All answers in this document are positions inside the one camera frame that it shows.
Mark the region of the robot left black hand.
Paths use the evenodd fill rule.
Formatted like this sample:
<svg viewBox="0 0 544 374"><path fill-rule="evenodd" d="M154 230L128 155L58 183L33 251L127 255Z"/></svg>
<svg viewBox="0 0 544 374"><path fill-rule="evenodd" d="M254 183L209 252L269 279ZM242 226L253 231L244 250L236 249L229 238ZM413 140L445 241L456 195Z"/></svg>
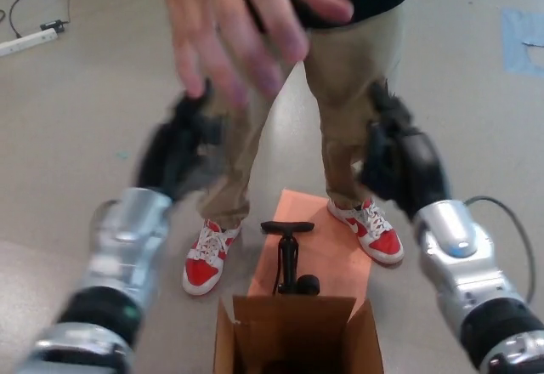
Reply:
<svg viewBox="0 0 544 374"><path fill-rule="evenodd" d="M206 80L202 96L180 96L170 117L149 138L134 175L135 187L177 202L221 175L225 120L206 114L213 95L211 81Z"/></svg>

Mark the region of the robot right black hand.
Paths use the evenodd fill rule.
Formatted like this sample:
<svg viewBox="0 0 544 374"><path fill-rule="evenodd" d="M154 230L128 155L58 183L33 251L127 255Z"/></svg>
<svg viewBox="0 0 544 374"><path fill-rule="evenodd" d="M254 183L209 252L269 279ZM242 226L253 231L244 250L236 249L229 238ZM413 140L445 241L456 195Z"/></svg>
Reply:
<svg viewBox="0 0 544 374"><path fill-rule="evenodd" d="M412 122L403 101L374 82L359 181L384 201L394 201L409 220L422 208L451 198L451 188L432 140Z"/></svg>

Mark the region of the person's right hand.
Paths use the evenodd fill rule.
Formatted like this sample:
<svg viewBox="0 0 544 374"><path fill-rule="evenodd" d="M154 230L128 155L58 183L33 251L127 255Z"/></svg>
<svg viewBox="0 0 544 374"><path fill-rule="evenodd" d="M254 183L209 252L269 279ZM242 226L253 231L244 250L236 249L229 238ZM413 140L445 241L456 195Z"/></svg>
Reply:
<svg viewBox="0 0 544 374"><path fill-rule="evenodd" d="M203 95L204 80L236 106L247 103L247 83L274 98L283 86L281 68L264 45L245 0L165 0L173 50L186 93ZM325 20L347 22L349 0L302 0ZM291 0L252 0L270 40L290 63L304 59L309 40Z"/></svg>

